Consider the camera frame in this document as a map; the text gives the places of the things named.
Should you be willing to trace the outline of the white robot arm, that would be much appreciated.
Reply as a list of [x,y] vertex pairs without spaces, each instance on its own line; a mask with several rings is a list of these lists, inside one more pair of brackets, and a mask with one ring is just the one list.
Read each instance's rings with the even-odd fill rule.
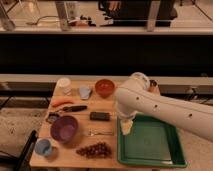
[[116,114],[121,120],[132,120],[142,112],[213,142],[212,106],[156,95],[149,87],[149,78],[141,72],[117,87]]

